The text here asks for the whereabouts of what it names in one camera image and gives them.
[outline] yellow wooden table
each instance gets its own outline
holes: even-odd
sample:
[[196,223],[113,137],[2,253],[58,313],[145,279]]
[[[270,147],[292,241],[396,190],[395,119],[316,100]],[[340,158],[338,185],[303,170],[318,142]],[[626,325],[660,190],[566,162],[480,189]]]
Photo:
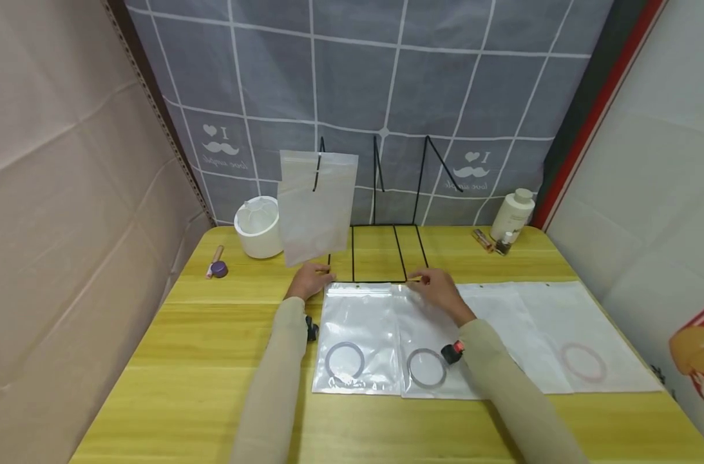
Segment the yellow wooden table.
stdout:
[[[396,230],[406,270],[423,265],[415,228]],[[577,280],[536,229],[524,230],[506,258],[487,255],[468,228],[419,230],[430,267],[448,269],[456,282]],[[225,246],[230,273],[206,280],[218,245]],[[400,280],[400,263],[392,228],[355,229],[356,280]],[[332,255],[331,264],[339,280],[351,280],[351,250]],[[282,255],[245,256],[233,228],[208,231],[71,462],[227,463],[251,376],[294,271],[285,268]],[[318,295],[307,306],[317,321],[321,302]],[[486,401],[311,394],[315,364],[312,343],[302,363],[290,462],[518,459]],[[593,463],[704,463],[702,436],[665,391],[550,399]]]

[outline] black wire stand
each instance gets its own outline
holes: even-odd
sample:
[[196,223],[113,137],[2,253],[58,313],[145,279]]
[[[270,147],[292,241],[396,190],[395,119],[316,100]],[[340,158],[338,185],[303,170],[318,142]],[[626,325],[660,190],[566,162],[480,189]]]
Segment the black wire stand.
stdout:
[[[463,190],[460,188],[460,186],[457,184],[457,181],[455,178],[452,176],[452,173],[446,167],[444,164],[444,158],[439,155],[439,150],[437,150],[437,147],[434,145],[434,142],[432,141],[431,137],[426,136],[424,138],[424,150],[421,152],[421,167],[419,168],[419,183],[416,186],[416,200],[414,202],[414,215],[411,217],[411,222],[409,223],[391,223],[391,224],[377,224],[377,180],[380,180],[380,191],[382,193],[385,193],[385,184],[383,182],[383,168],[380,163],[380,151],[379,148],[377,147],[377,135],[372,136],[372,221],[371,224],[360,224],[360,225],[351,225],[352,228],[352,279],[351,280],[338,280],[338,282],[344,282],[344,283],[351,283],[351,284],[358,284],[360,282],[357,282],[357,279],[355,278],[355,248],[354,248],[354,230],[356,227],[370,227],[370,226],[390,226],[394,230],[394,235],[395,235],[395,245],[397,246],[397,250],[399,250],[399,258],[401,259],[401,269],[403,270],[403,279],[402,280],[364,280],[365,283],[367,284],[403,284],[407,280],[407,273],[406,273],[406,264],[404,263],[403,259],[403,251],[401,250],[401,243],[399,241],[399,236],[397,236],[397,227],[414,227],[416,229],[416,237],[419,239],[419,246],[421,248],[421,256],[424,258],[424,264],[426,267],[429,267],[429,260],[426,259],[426,252],[424,250],[424,243],[421,241],[421,234],[419,232],[419,225],[416,224],[416,211],[419,209],[419,196],[421,195],[421,180],[424,177],[424,163],[426,162],[426,150],[428,147],[431,146],[432,150],[434,150],[435,155],[439,159],[439,162],[441,163],[442,167],[444,168],[444,171],[446,174],[449,176],[450,180],[452,180],[455,189],[459,192],[463,192]],[[323,137],[321,137],[321,142],[319,142],[318,145],[318,163],[316,164],[316,181],[314,181],[313,184],[313,191],[316,191],[316,188],[318,187],[318,171],[321,169],[321,153],[326,152],[326,142],[323,140]],[[328,254],[328,260],[327,264],[331,265],[331,254]]]

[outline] beige wall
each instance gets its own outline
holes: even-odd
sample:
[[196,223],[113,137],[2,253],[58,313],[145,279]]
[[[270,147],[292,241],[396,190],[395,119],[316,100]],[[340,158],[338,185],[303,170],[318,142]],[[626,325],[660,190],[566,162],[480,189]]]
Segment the beige wall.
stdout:
[[66,463],[209,227],[98,0],[0,0],[0,464]]
[[704,434],[669,347],[704,309],[704,0],[666,5],[547,233]]

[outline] hand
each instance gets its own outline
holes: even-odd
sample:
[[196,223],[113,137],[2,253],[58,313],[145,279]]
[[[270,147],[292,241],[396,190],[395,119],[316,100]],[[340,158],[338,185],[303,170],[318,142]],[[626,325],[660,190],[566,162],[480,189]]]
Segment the hand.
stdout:
[[457,327],[475,319],[475,314],[463,301],[452,277],[442,269],[416,269],[408,278],[421,277],[420,282],[409,280],[408,287],[419,293],[426,302],[441,308]]
[[305,262],[292,278],[285,299],[292,296],[302,298],[304,302],[320,292],[327,284],[336,280],[336,274],[329,273],[331,266]]

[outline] gray curtain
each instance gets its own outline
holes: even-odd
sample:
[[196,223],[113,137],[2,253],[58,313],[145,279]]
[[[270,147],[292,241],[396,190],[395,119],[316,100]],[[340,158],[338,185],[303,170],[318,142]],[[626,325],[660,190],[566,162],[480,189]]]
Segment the gray curtain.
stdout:
[[374,186],[378,223],[410,223],[429,135],[454,182],[430,148],[415,221],[471,225],[539,189],[611,0],[127,4],[219,223],[277,195],[279,150],[321,137],[359,155],[353,224],[370,223]]

